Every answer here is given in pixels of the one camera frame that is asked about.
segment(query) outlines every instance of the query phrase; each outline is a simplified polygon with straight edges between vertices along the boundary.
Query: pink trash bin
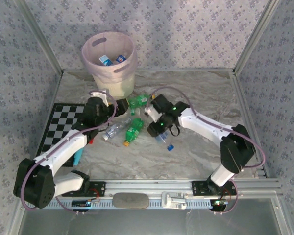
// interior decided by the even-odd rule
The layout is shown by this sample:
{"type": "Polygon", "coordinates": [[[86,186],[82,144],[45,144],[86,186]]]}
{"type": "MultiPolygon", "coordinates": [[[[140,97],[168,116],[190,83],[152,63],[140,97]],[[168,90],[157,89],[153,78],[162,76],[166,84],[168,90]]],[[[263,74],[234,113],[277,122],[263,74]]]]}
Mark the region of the pink trash bin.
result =
{"type": "Polygon", "coordinates": [[[104,32],[86,41],[82,48],[86,68],[99,89],[109,89],[117,99],[128,97],[134,90],[137,52],[133,40],[119,32],[104,32]],[[112,62],[125,56],[122,63],[104,66],[99,60],[106,55],[112,62]]]}

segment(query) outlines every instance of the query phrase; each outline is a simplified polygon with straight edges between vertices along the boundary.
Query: checkerboard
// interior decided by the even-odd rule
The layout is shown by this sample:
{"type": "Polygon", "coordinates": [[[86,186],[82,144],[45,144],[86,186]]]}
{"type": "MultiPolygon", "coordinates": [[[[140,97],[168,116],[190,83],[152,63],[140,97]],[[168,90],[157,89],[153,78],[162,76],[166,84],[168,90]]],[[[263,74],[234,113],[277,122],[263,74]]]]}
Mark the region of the checkerboard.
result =
{"type": "MultiPolygon", "coordinates": [[[[69,132],[84,110],[84,104],[55,103],[49,116],[37,155],[48,151],[69,132]]],[[[63,166],[73,166],[74,155],[63,166]]]]}

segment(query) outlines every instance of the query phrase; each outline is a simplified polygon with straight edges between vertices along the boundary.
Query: white robotic arm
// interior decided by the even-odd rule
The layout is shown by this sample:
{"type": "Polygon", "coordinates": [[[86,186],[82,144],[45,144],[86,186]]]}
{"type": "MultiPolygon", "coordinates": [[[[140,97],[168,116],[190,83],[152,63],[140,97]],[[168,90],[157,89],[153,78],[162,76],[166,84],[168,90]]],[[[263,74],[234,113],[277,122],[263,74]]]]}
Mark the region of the white robotic arm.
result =
{"type": "Polygon", "coordinates": [[[248,132],[243,126],[238,125],[233,128],[198,112],[195,116],[190,106],[183,102],[173,105],[163,95],[159,95],[151,102],[150,106],[145,108],[145,113],[153,119],[153,123],[148,127],[148,132],[153,137],[176,125],[201,134],[220,148],[221,164],[208,178],[210,185],[213,185],[214,188],[222,187],[234,174],[239,173],[254,155],[252,144],[225,131],[225,129],[235,129],[235,131],[248,136],[248,132]],[[197,116],[222,128],[215,128],[197,116]]]}
{"type": "MultiPolygon", "coordinates": [[[[198,116],[201,118],[216,124],[218,126],[222,126],[226,129],[231,129],[232,126],[225,125],[223,123],[217,122],[215,120],[212,120],[200,113],[197,113],[198,116]]],[[[191,108],[185,109],[182,113],[181,116],[178,117],[178,122],[181,127],[190,129],[192,131],[195,131],[196,133],[201,134],[203,137],[209,139],[212,141],[216,146],[220,147],[222,138],[227,137],[230,132],[217,129],[201,120],[195,117],[193,114],[193,111],[191,108]]],[[[211,180],[218,186],[223,186],[229,179],[232,178],[234,175],[233,172],[227,170],[222,164],[220,164],[217,169],[212,173],[211,180]]]]}
{"type": "MultiPolygon", "coordinates": [[[[97,128],[106,123],[114,112],[114,105],[109,105],[103,93],[92,92],[84,106],[83,113],[72,126],[68,134],[55,146],[33,160],[24,159],[18,169],[13,193],[20,197],[21,188],[27,173],[36,163],[25,184],[24,199],[36,207],[45,207],[52,198],[71,191],[84,195],[89,191],[89,176],[77,170],[64,176],[55,176],[59,168],[74,153],[83,148],[99,132],[97,128]]],[[[115,116],[122,115],[128,109],[126,99],[117,101],[115,116]]]]}

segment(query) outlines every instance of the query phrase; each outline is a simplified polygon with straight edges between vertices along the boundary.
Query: transparent bottle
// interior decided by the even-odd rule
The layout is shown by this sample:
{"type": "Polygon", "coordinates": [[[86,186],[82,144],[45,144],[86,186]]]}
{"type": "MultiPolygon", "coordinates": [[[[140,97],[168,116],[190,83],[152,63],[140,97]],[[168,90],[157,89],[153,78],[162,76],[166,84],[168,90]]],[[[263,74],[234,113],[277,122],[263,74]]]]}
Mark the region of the transparent bottle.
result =
{"type": "Polygon", "coordinates": [[[168,151],[174,149],[172,142],[172,135],[168,131],[155,137],[158,144],[164,145],[168,151]]]}
{"type": "Polygon", "coordinates": [[[132,118],[128,118],[124,121],[117,122],[113,124],[111,127],[109,127],[105,133],[102,135],[105,141],[108,139],[112,139],[114,136],[116,136],[120,131],[127,128],[132,123],[132,118]]]}

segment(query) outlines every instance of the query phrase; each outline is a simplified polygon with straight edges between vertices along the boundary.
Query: green plastic bottle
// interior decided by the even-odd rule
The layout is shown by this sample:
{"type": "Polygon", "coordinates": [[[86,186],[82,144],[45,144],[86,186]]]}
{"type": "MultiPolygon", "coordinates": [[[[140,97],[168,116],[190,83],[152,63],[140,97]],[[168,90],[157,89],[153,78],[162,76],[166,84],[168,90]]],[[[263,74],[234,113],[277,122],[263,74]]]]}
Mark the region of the green plastic bottle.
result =
{"type": "Polygon", "coordinates": [[[144,121],[140,118],[136,118],[133,120],[131,127],[126,132],[124,145],[129,146],[129,143],[135,140],[144,126],[144,121]]]}
{"type": "Polygon", "coordinates": [[[147,100],[149,98],[148,94],[141,94],[136,97],[128,98],[129,107],[131,109],[131,114],[135,115],[135,110],[137,107],[141,107],[147,104],[147,100]]]}

